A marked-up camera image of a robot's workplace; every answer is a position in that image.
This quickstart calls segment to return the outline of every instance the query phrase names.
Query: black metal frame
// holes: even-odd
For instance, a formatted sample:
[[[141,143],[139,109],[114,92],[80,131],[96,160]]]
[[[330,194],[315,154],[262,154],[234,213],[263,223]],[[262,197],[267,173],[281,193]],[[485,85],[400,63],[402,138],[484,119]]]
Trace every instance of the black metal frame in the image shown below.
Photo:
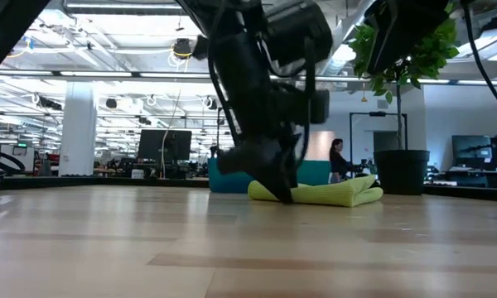
[[[383,118],[387,116],[398,116],[397,113],[383,113],[383,116],[379,114],[379,112],[373,112],[373,113],[350,113],[350,161],[354,161],[354,115],[365,115],[369,117],[374,117],[374,118]],[[408,150],[408,128],[407,128],[407,123],[408,123],[408,115],[406,113],[401,114],[403,118],[405,119],[405,150]]]

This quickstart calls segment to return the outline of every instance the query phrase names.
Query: black cable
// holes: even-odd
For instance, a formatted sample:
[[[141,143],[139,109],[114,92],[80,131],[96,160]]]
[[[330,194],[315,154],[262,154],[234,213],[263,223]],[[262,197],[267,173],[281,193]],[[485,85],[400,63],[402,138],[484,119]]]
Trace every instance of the black cable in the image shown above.
[[[464,17],[466,19],[467,35],[468,35],[468,38],[470,40],[471,50],[473,51],[473,56],[475,57],[475,62],[477,64],[477,67],[480,70],[480,73],[484,77],[484,80],[488,84],[488,87],[490,87],[491,93],[497,99],[497,90],[495,89],[493,83],[491,83],[491,79],[488,76],[488,74],[486,74],[486,70],[484,69],[482,62],[480,61],[479,50],[477,50],[477,46],[475,44],[475,38],[473,37],[473,26],[471,25],[470,8],[469,8],[467,3],[462,3],[462,8],[464,9]]]
[[[21,174],[26,170],[26,166],[24,166],[23,163],[21,163],[17,158],[10,156],[6,153],[0,152],[0,158],[5,158],[12,163],[15,164],[15,166],[18,166],[18,169],[15,169],[12,166],[8,166],[2,162],[0,162],[0,169],[6,171],[8,174],[13,175],[13,174]]]
[[[302,153],[297,161],[297,169],[302,165],[306,158],[307,148],[309,147],[310,125],[311,125],[311,99],[315,96],[316,83],[315,83],[315,42],[306,37],[304,40],[306,48],[306,125],[304,126],[304,139],[302,142]]]
[[[234,119],[232,118],[232,114],[230,113],[229,104],[226,102],[226,99],[224,98],[223,90],[221,90],[221,87],[219,85],[219,79],[217,78],[217,74],[215,73],[215,68],[214,68],[215,33],[217,32],[217,28],[219,27],[219,23],[223,18],[225,10],[226,10],[226,0],[221,0],[209,36],[210,42],[208,44],[208,71],[210,72],[210,79],[212,81],[212,84],[214,85],[217,97],[219,98],[219,101],[223,106],[224,115],[226,117],[227,123],[229,124],[230,132],[232,134],[232,139],[234,140],[234,145],[238,146],[239,136],[235,129]]]

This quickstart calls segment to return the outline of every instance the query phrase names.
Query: ceiling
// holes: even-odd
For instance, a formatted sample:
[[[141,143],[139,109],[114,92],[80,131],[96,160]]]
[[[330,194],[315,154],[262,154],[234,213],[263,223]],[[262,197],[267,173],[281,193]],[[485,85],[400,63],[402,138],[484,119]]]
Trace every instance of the ceiling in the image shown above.
[[[266,6],[276,1],[263,1]],[[360,14],[360,0],[317,1],[332,27],[339,20],[351,19]],[[207,73],[205,60],[178,60],[171,50],[177,38],[194,41],[200,31],[190,18],[180,11],[162,8],[162,15],[149,8],[120,9],[117,15],[96,14],[92,5],[142,5],[172,1],[153,0],[68,0],[52,1],[48,8],[34,21],[6,58],[2,70],[62,70],[62,71],[105,71],[105,72],[191,72]],[[497,1],[479,1],[479,13],[497,10]],[[495,43],[488,42],[484,48]],[[490,52],[484,58],[490,58]],[[458,57],[458,63],[451,63],[442,76],[450,79],[477,79],[478,72],[468,65],[470,55]],[[331,63],[321,63],[319,69]],[[497,62],[488,62],[488,68],[497,73]],[[350,65],[343,63],[339,73],[351,75]],[[177,129],[194,132],[192,149],[195,152],[208,151],[216,142],[217,111],[209,109],[209,99],[215,98],[215,91],[209,83],[177,82],[132,82],[125,79],[94,81],[99,96],[99,119],[97,124],[97,152],[110,150],[113,154],[132,155],[138,144],[140,127],[165,128],[169,118],[178,118],[171,123]],[[332,88],[331,110],[340,112],[345,108],[376,108],[377,100],[370,100],[371,107],[361,103],[362,84],[326,85]],[[48,111],[37,106],[37,96],[65,106],[66,81],[57,79],[22,79],[0,76],[0,113],[15,113],[0,116],[0,141],[21,139],[33,141],[42,150],[59,151],[62,113]],[[117,108],[107,108],[107,99],[116,99]],[[142,115],[152,124],[140,124],[135,115]],[[225,135],[226,126],[220,127],[220,144],[233,145],[231,137]]]

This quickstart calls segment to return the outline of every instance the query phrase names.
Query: hanging cable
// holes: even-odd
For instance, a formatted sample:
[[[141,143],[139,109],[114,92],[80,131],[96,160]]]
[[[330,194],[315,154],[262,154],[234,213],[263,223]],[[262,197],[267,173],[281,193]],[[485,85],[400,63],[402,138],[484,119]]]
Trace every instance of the hanging cable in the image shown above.
[[[7,58],[17,58],[17,57],[20,57],[22,55],[24,55],[26,52],[28,52],[31,48],[31,39],[30,38],[26,38],[26,47],[24,48],[24,50],[22,50],[22,52],[18,53],[18,54],[15,54],[15,55],[8,55]]]
[[[188,65],[190,64],[190,59],[186,60],[186,67],[184,68],[184,72],[188,71]],[[176,114],[176,108],[179,104],[179,100],[181,99],[181,94],[182,94],[182,86],[179,89],[179,94],[176,96],[176,101],[175,101],[175,106],[173,107],[173,114],[171,115],[171,119],[169,120],[169,123],[167,124],[166,132],[164,132],[164,138],[162,139],[162,161],[161,161],[161,169],[162,169],[162,178],[166,178],[166,163],[164,162],[164,149],[166,145],[166,138],[167,134],[169,133],[171,129],[171,125],[173,124],[173,119],[175,118]]]
[[[226,0],[221,0],[217,14],[215,15],[214,23],[212,24],[212,29],[210,31],[210,42],[208,45],[208,71],[210,72],[210,79],[214,85],[217,97],[221,102],[224,109],[224,115],[226,116],[226,121],[229,124],[230,133],[232,134],[232,139],[234,139],[234,145],[239,145],[239,136],[234,125],[234,119],[230,113],[229,104],[226,102],[226,98],[223,95],[223,90],[221,90],[219,79],[215,73],[214,67],[214,49],[215,49],[215,33],[219,28],[221,19],[223,18],[224,11],[226,10]]]
[[[488,76],[486,70],[484,69],[484,66],[482,65],[482,61],[480,61],[479,50],[477,49],[477,46],[475,44],[475,38],[473,37],[473,25],[471,24],[471,14],[468,3],[462,2],[462,8],[464,9],[464,18],[466,19],[467,35],[470,40],[471,50],[473,51],[475,62],[477,64],[477,67],[479,68],[480,73],[484,77],[484,80],[488,84],[491,93],[495,96],[495,99],[497,99],[497,89],[495,89],[495,86],[491,82],[490,77]]]

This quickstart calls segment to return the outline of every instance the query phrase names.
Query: white pillar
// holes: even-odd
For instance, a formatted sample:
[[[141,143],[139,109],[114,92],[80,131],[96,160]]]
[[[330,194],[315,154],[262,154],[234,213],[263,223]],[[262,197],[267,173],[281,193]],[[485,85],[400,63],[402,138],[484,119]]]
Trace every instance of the white pillar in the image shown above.
[[[309,147],[307,148],[306,161],[328,161],[330,160],[331,143],[335,139],[335,132],[312,132],[309,137]]]
[[[408,115],[408,149],[427,149],[425,96],[423,90],[411,89],[402,94],[402,113]]]
[[[98,101],[91,83],[69,82],[60,148],[59,176],[93,175]]]

